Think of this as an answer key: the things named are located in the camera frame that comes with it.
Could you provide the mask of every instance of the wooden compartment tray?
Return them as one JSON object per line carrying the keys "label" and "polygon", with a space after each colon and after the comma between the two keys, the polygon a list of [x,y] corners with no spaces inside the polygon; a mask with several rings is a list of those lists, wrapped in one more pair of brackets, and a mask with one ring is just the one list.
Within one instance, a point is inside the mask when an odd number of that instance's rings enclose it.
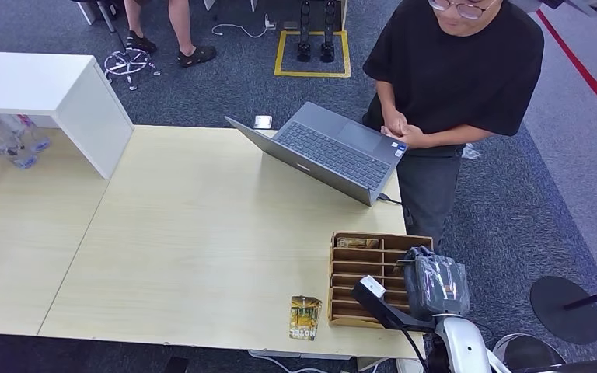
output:
{"label": "wooden compartment tray", "polygon": [[[376,249],[337,247],[340,238],[378,239]],[[383,299],[408,312],[408,298],[403,275],[395,271],[395,263],[411,246],[432,247],[431,238],[415,235],[385,235],[361,232],[335,232],[330,245],[330,284],[328,320],[330,325],[382,328],[351,296],[354,285],[371,275],[384,288]]]}

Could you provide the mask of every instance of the white power cord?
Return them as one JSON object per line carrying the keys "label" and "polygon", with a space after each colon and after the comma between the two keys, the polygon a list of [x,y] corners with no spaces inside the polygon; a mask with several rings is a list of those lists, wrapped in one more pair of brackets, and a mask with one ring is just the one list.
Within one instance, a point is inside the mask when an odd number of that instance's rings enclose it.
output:
{"label": "white power cord", "polygon": [[[319,370],[319,369],[316,369],[316,368],[303,368],[303,369],[299,369],[299,370],[297,370],[297,371],[290,371],[290,370],[289,370],[289,369],[287,369],[287,368],[286,368],[286,367],[285,367],[283,364],[280,364],[279,362],[277,362],[276,360],[274,360],[274,359],[272,359],[272,358],[270,358],[270,357],[267,357],[267,356],[262,356],[262,355],[257,355],[257,354],[253,354],[253,352],[251,352],[250,350],[248,350],[248,355],[250,355],[250,356],[252,356],[252,357],[255,357],[256,359],[262,359],[262,360],[267,360],[267,361],[270,361],[270,362],[272,362],[272,363],[276,364],[278,367],[282,368],[282,369],[283,369],[283,370],[284,370],[286,373],[301,373],[301,372],[303,372],[303,371],[314,371],[314,372],[316,372],[316,373],[328,373],[328,372],[326,372],[326,371],[321,371],[321,370]],[[379,367],[379,365],[378,365],[378,364],[377,364],[377,365],[375,365],[375,366],[374,366],[374,370],[372,371],[372,373],[376,373],[376,368],[378,368],[378,367]]]}
{"label": "white power cord", "polygon": [[267,33],[267,30],[273,30],[275,29],[275,23],[270,23],[269,22],[269,15],[265,14],[264,15],[264,31],[262,31],[262,33],[260,35],[253,35],[251,33],[248,32],[248,30],[246,30],[246,28],[244,28],[243,26],[240,25],[235,25],[233,23],[221,23],[220,25],[216,25],[214,27],[211,28],[211,33],[213,33],[214,35],[219,35],[219,36],[223,36],[223,33],[217,33],[215,30],[219,27],[237,27],[241,30],[243,30],[244,33],[246,33],[246,35],[248,35],[249,37],[252,37],[253,39],[257,39],[258,37],[261,37],[262,35],[264,35],[265,33]]}

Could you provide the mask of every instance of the gray pants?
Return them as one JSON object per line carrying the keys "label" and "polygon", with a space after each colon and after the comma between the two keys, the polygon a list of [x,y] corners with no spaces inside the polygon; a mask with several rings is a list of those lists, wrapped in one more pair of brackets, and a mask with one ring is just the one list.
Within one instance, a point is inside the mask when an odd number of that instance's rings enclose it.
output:
{"label": "gray pants", "polygon": [[[375,96],[363,124],[380,131],[381,103]],[[408,235],[432,237],[440,246],[445,219],[452,212],[463,145],[410,150],[397,165],[404,222]]]}

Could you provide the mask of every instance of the plastic bottle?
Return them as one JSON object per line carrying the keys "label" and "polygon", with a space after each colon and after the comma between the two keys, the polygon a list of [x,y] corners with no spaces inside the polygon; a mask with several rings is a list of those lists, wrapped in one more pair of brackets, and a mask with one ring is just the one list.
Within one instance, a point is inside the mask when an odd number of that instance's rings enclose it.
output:
{"label": "plastic bottle", "polygon": [[0,122],[0,154],[20,169],[28,169],[37,162],[37,156],[26,148],[11,129]]}
{"label": "plastic bottle", "polygon": [[19,140],[26,148],[29,148],[36,153],[49,148],[51,140],[49,140],[47,135],[40,131],[40,128],[38,128],[35,125],[35,122],[33,122],[27,115],[0,114],[0,121],[7,124],[8,127],[16,133],[17,137],[19,137]]}

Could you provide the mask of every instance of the man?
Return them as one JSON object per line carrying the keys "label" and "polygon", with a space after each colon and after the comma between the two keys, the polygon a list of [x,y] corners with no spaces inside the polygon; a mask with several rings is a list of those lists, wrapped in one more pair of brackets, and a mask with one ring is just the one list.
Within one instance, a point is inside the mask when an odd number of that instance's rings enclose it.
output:
{"label": "man", "polygon": [[404,0],[363,70],[363,123],[408,144],[397,166],[407,233],[438,247],[465,143],[518,131],[541,72],[543,35],[507,0]]}
{"label": "man", "polygon": [[[146,0],[124,0],[129,22],[129,37],[127,47],[141,49],[150,54],[156,51],[156,45],[143,34],[141,28],[141,4]],[[212,46],[196,46],[191,40],[189,20],[189,0],[168,0],[168,16],[170,24],[177,36],[180,51],[177,61],[182,67],[190,67],[207,62],[216,57],[216,49]]]}

